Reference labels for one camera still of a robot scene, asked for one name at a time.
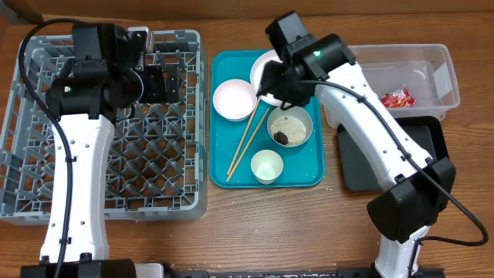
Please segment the grey bowl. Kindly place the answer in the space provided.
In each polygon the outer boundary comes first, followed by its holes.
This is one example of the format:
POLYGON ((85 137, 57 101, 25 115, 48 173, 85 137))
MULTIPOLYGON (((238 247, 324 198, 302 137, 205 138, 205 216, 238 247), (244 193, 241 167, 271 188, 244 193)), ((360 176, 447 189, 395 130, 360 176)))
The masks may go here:
POLYGON ((288 110, 276 108, 267 121, 269 136, 282 147, 299 147, 305 144, 313 133, 313 121, 302 107, 288 110))

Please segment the brown food lump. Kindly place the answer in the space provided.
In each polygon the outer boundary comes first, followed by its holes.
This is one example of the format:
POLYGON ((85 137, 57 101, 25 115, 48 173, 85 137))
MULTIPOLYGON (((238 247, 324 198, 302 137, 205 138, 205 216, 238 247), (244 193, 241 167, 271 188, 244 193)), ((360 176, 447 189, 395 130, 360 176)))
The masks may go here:
POLYGON ((273 139, 281 145, 287 145, 289 143, 288 137, 282 131, 274 133, 273 139))

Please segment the white shallow bowl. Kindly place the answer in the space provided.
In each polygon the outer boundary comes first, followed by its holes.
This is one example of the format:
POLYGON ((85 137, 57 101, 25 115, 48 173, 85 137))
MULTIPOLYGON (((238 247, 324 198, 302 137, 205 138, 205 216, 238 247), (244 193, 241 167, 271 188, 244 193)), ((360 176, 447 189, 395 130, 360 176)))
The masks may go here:
POLYGON ((212 100, 216 112, 230 121, 242 121, 250 117, 257 103, 253 86, 239 79, 221 83, 215 89, 212 100))

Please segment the small white cup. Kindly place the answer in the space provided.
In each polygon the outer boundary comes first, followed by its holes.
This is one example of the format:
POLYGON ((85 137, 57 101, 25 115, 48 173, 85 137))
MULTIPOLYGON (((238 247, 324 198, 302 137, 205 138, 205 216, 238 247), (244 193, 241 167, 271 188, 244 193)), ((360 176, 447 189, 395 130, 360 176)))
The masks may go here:
POLYGON ((257 152, 251 160, 251 170, 255 178, 263 185, 272 184, 283 172, 281 156, 272 150, 257 152))

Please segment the red snack wrapper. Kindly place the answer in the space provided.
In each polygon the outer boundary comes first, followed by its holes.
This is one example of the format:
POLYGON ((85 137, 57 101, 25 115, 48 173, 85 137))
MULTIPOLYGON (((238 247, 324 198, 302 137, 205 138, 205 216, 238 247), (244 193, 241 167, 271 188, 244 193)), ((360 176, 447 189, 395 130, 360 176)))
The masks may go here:
POLYGON ((406 88, 395 90, 385 94, 381 98, 381 102, 388 108, 413 107, 416 100, 410 95, 406 88))

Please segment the white rice pile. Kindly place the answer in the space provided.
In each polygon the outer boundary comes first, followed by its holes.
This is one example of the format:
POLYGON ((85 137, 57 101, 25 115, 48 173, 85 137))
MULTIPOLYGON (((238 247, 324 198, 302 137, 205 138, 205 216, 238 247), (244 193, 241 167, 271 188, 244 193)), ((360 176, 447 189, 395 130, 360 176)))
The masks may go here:
POLYGON ((282 131, 289 139, 289 143, 283 146, 297 146, 306 139, 306 126, 299 119, 292 116, 283 116, 275 119, 270 125, 270 134, 282 131))

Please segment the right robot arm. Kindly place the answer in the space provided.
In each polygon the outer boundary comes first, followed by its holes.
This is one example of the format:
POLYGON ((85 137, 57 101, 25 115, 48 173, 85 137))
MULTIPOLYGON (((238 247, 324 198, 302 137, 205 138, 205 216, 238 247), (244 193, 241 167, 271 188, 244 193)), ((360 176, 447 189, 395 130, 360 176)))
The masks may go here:
POLYGON ((374 270, 380 277, 417 276, 421 244, 451 198, 454 165, 434 159, 402 129, 338 35, 316 39, 294 11, 274 19, 266 35, 279 59, 264 66, 258 94, 272 94, 281 110, 316 97, 340 118, 383 190, 367 204, 381 233, 374 270))

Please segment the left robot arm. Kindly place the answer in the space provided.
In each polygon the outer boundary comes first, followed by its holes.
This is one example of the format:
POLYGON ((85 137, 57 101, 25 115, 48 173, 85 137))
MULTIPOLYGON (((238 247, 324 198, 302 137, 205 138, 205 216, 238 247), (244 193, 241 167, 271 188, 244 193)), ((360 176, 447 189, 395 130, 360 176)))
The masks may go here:
POLYGON ((39 263, 23 277, 169 277, 166 263, 111 259, 105 226, 107 159, 119 110, 173 103, 164 80, 149 73, 154 38, 146 27, 72 21, 74 56, 44 97, 25 88, 48 117, 55 143, 49 227, 39 263))

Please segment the wooden chopstick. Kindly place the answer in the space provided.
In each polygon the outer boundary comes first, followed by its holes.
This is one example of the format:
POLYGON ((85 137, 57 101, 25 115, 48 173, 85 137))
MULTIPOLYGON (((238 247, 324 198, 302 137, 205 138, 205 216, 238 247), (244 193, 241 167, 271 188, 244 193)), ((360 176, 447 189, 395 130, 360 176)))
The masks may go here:
POLYGON ((262 116, 261 120, 258 122, 258 124, 257 124, 257 126, 256 126, 256 128, 255 128, 255 130, 253 131, 253 133, 252 133, 251 137, 249 138, 248 142, 246 143, 246 145, 245 145, 244 149, 242 150, 242 153, 241 153, 241 154, 240 154, 240 156, 239 156, 239 157, 235 160, 234 166, 233 166, 232 170, 229 172, 228 177, 227 177, 227 179, 226 179, 226 182, 227 182, 227 183, 231 180, 231 178, 232 178, 233 174, 235 173, 235 171, 236 171, 237 167, 239 166, 240 162, 242 161, 242 159, 243 159, 243 157, 244 157, 245 153, 246 153, 246 152, 247 152, 247 150, 249 149, 249 147, 250 147, 250 145, 251 145, 251 143, 252 143, 253 139, 254 139, 254 138, 255 138, 255 136, 257 135, 257 133, 258 133, 258 131, 259 131, 259 128, 262 126, 262 124, 263 124, 263 122, 264 122, 264 120, 265 120, 266 116, 268 115, 269 111, 270 111, 270 108, 268 108, 268 109, 265 111, 265 113, 263 114, 263 116, 262 116))
POLYGON ((241 137, 241 140, 240 140, 240 142, 239 142, 239 145, 238 145, 238 147, 237 147, 237 149, 236 149, 236 151, 235 151, 235 154, 234 154, 234 156, 233 156, 233 159, 232 159, 232 161, 231 161, 231 164, 229 165, 229 168, 228 168, 228 171, 227 171, 227 176, 228 176, 228 175, 230 175, 230 174, 232 173, 232 169, 233 169, 234 164, 235 164, 235 162, 236 162, 236 159, 237 159, 237 157, 238 157, 238 155, 239 155, 240 148, 242 147, 243 142, 244 142, 244 140, 245 140, 245 137, 246 137, 246 135, 247 135, 247 133, 248 133, 248 131, 249 131, 250 125, 251 125, 252 120, 253 120, 253 117, 255 116, 255 113, 256 113, 256 111, 257 111, 257 109, 258 109, 258 106, 259 106, 260 101, 261 101, 261 99, 260 99, 260 97, 258 97, 258 98, 257 98, 257 102, 256 102, 255 107, 254 107, 254 111, 253 111, 253 112, 251 113, 251 115, 250 115, 249 121, 248 121, 248 123, 247 123, 247 125, 246 125, 246 127, 245 127, 245 130, 244 130, 244 132, 243 132, 243 135, 242 135, 242 137, 241 137))

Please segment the large white plate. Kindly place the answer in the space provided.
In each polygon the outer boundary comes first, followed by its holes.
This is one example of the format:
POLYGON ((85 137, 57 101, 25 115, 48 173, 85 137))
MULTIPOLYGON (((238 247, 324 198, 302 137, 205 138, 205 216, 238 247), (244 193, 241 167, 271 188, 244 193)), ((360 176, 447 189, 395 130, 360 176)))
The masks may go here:
MULTIPOLYGON (((255 89, 255 91, 259 91, 260 87, 260 82, 262 79, 262 73, 264 70, 265 65, 267 62, 270 61, 275 61, 280 63, 281 60, 279 59, 276 51, 270 50, 264 54, 262 54, 253 64, 250 72, 250 83, 252 87, 255 89)), ((282 104, 281 100, 277 100, 271 93, 267 93, 266 95, 262 95, 261 100, 264 101, 265 103, 274 106, 274 107, 279 107, 282 104)))

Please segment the right wooden chopstick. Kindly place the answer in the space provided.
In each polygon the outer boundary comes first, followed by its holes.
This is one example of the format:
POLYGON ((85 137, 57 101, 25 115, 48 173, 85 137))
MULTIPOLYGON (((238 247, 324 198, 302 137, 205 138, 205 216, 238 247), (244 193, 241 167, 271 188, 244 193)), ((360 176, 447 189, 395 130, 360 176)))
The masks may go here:
POLYGON ((255 136, 257 135, 257 133, 258 133, 258 131, 259 131, 259 128, 262 126, 262 124, 263 124, 263 122, 264 122, 264 120, 265 120, 266 116, 268 115, 269 111, 270 111, 270 108, 268 108, 268 109, 265 111, 265 113, 263 114, 263 116, 262 116, 261 120, 258 122, 258 124, 257 124, 257 126, 256 126, 256 128, 255 128, 255 130, 253 131, 253 133, 252 133, 251 137, 249 138, 248 142, 246 143, 246 145, 245 145, 244 149, 242 150, 242 153, 241 153, 241 154, 240 154, 240 156, 239 156, 239 157, 235 160, 234 166, 233 166, 232 170, 229 172, 228 177, 227 177, 227 179, 226 179, 226 182, 227 182, 227 183, 231 180, 231 178, 232 178, 233 174, 235 173, 235 171, 236 171, 237 167, 239 166, 240 162, 242 161, 242 159, 243 159, 243 157, 244 157, 245 153, 246 153, 246 152, 247 152, 247 150, 249 149, 249 147, 250 147, 250 145, 251 145, 251 143, 252 143, 253 139, 254 139, 254 138, 255 138, 255 136))

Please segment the teal plastic tray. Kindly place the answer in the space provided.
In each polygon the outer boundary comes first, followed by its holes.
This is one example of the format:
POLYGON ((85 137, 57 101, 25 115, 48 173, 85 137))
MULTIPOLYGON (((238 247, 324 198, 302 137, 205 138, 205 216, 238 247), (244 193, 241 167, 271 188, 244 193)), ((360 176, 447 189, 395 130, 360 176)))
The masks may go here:
POLYGON ((249 121, 232 122, 220 116, 213 107, 215 89, 231 79, 250 81, 250 71, 255 61, 268 50, 237 50, 219 53, 211 64, 211 103, 209 123, 209 176, 219 187, 238 188, 290 188, 317 185, 325 175, 323 132, 320 103, 313 97, 303 109, 313 122, 308 141, 298 147, 283 147, 277 144, 267 131, 266 116, 254 140, 245 153, 229 182, 227 170, 249 121), (254 154, 261 150, 272 150, 283 160, 281 175, 271 184, 262 185, 251 170, 254 154))

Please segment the grey plastic dish rack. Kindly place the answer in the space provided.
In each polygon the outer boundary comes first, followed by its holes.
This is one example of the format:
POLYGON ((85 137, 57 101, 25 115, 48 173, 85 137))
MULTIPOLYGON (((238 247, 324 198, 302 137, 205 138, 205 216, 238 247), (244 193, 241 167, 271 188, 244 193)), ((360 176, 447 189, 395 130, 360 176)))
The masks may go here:
MULTIPOLYGON (((177 103, 121 110, 108 158, 105 216, 197 219, 205 184, 206 53, 192 29, 156 31, 145 62, 162 68, 177 103)), ((55 153, 51 123, 15 74, 1 132, 1 218, 15 225, 49 221, 55 153)))

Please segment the black tray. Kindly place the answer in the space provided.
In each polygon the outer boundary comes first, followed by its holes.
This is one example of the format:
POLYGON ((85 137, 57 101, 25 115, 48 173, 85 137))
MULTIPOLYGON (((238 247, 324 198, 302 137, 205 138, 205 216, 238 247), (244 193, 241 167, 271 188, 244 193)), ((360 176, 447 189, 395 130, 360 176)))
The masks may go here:
MULTIPOLYGON (((411 138, 437 161, 448 158, 448 150, 440 121, 433 116, 396 118, 411 138)), ((350 192, 379 192, 370 163, 342 124, 337 127, 337 142, 343 180, 350 192)))

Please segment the clear plastic bin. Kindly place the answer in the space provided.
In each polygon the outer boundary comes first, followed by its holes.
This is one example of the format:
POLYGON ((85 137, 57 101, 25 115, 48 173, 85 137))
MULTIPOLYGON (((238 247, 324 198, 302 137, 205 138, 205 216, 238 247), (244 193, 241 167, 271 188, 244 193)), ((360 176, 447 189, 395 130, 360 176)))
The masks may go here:
POLYGON ((455 68, 442 44, 351 46, 367 85, 383 97, 406 89, 415 104, 390 108, 395 118, 433 116, 439 120, 460 104, 455 68))

